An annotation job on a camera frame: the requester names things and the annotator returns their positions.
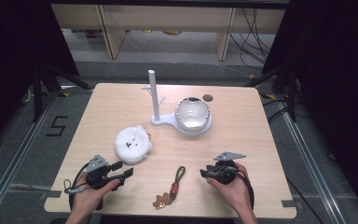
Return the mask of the white stand with pole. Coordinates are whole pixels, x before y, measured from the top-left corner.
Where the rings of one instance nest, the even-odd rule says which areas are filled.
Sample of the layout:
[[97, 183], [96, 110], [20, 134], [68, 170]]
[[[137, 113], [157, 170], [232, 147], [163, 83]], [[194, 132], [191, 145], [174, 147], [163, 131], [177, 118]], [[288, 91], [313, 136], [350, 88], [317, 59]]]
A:
[[172, 113], [169, 114], [161, 114], [159, 112], [159, 107], [163, 103], [163, 100], [158, 99], [158, 88], [157, 88], [157, 81], [156, 81], [156, 74], [154, 70], [148, 70], [148, 80], [149, 85], [146, 87], [143, 87], [143, 90], [147, 90], [152, 98], [152, 106], [153, 106], [153, 112], [154, 114], [150, 118], [150, 122], [156, 126], [161, 125], [170, 125], [173, 128], [175, 128], [179, 133], [187, 135], [187, 136], [200, 136], [205, 133], [207, 133], [213, 124], [212, 114], [210, 117], [210, 121], [207, 123], [207, 126], [199, 131], [190, 132], [185, 131], [182, 128], [179, 127], [179, 125], [176, 122], [175, 119], [175, 109]]

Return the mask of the black metal stand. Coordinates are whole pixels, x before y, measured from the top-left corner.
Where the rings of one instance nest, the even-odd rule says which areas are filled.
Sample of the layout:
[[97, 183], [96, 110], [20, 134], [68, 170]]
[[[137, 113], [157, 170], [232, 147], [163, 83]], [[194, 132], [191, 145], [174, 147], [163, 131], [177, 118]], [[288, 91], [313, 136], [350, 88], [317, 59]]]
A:
[[47, 107], [47, 103], [44, 103], [42, 99], [42, 86], [46, 87], [49, 94], [58, 93], [62, 89], [56, 77], [63, 77], [82, 89], [92, 89], [90, 84], [58, 67], [46, 63], [39, 64], [34, 69], [34, 121], [42, 116]]
[[246, 87], [255, 87], [271, 77], [276, 77], [271, 88], [273, 92], [282, 93], [284, 90], [288, 90], [288, 114], [292, 119], [292, 122], [296, 122], [296, 74], [290, 63], [282, 63], [278, 65], [261, 77], [247, 83]]

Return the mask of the white fluffy pouch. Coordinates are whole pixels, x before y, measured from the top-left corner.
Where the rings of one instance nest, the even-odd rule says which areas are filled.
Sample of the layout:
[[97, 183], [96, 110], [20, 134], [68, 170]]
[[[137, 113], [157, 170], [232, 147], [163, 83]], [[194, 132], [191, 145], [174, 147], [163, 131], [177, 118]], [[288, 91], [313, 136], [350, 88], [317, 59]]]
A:
[[126, 164], [135, 164], [148, 156], [152, 149], [150, 136], [141, 125], [125, 128], [115, 139], [118, 157]]

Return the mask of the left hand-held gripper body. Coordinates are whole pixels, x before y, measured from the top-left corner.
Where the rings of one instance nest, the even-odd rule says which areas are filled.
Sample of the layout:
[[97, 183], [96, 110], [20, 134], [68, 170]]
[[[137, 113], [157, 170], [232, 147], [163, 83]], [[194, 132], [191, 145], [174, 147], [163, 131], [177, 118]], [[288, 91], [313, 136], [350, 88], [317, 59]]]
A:
[[[86, 181], [93, 189], [101, 189], [113, 180], [118, 179], [120, 175], [108, 176], [111, 171], [111, 164], [101, 155], [95, 155], [85, 168]], [[116, 186], [118, 189], [124, 185], [125, 181], [120, 181]]]

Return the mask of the person's left hand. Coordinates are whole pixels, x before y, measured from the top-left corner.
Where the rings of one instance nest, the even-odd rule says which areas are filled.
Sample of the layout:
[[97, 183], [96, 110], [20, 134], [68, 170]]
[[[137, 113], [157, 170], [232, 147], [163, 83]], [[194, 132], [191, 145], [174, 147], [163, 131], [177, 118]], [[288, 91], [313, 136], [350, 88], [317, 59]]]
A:
[[98, 207], [103, 196], [115, 189], [118, 184], [119, 180], [116, 179], [101, 189], [93, 189], [87, 184], [85, 177], [82, 176], [76, 182], [76, 186], [84, 187], [84, 190], [75, 194], [71, 213], [90, 215]]

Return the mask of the aluminium floor rail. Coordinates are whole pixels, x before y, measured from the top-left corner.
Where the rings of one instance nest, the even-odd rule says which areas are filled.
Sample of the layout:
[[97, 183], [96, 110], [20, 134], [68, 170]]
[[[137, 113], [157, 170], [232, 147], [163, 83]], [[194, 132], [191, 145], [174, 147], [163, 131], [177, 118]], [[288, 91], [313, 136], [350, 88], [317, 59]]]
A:
[[42, 104], [42, 111], [40, 112], [40, 115], [35, 121], [31, 123], [31, 126], [28, 129], [20, 146], [18, 147], [16, 154], [14, 155], [13, 159], [10, 161], [10, 164], [7, 166], [4, 174], [0, 178], [0, 205], [9, 190], [10, 184], [20, 170], [21, 165], [31, 148], [31, 145], [34, 142], [42, 126], [42, 123], [57, 96], [57, 92], [53, 92], [48, 95], [45, 102]]
[[295, 140], [297, 149], [302, 157], [303, 162], [310, 174], [310, 178], [317, 189], [317, 192], [321, 198], [324, 208], [333, 224], [347, 224], [346, 218], [343, 216], [338, 202], [333, 195], [331, 189], [328, 187], [324, 176], [322, 175], [316, 160], [313, 158], [310, 149], [300, 132], [297, 124], [292, 121], [291, 117], [285, 112], [283, 115], [285, 123]]

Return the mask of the shiny silver bowl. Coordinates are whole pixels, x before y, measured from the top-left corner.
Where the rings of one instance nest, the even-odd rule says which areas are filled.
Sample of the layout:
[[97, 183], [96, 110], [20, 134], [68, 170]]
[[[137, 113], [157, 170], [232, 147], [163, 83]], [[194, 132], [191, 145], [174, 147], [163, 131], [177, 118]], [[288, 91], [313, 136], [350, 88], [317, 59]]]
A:
[[207, 126], [210, 121], [210, 107], [201, 99], [187, 97], [175, 108], [175, 119], [180, 128], [195, 132]]

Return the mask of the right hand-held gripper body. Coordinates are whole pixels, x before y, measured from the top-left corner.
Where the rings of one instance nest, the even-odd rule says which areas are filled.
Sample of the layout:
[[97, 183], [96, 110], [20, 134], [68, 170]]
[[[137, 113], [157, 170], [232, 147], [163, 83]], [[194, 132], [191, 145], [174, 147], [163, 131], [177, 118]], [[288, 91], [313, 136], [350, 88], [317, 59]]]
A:
[[234, 161], [245, 157], [245, 154], [223, 152], [213, 158], [215, 160], [215, 164], [207, 165], [206, 170], [210, 172], [213, 179], [217, 180], [221, 184], [227, 185], [235, 179], [235, 176], [238, 173], [238, 167]]

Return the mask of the person's right hand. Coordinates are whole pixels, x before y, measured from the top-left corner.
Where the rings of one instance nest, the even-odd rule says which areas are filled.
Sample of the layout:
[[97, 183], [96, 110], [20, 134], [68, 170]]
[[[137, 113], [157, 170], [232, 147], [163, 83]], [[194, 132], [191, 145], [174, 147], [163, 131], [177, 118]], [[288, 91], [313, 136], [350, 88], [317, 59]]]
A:
[[238, 168], [238, 175], [229, 184], [221, 184], [217, 180], [208, 177], [207, 183], [217, 189], [223, 196], [225, 202], [239, 217], [248, 217], [253, 213], [249, 190], [243, 181], [247, 176], [245, 167], [235, 163]]

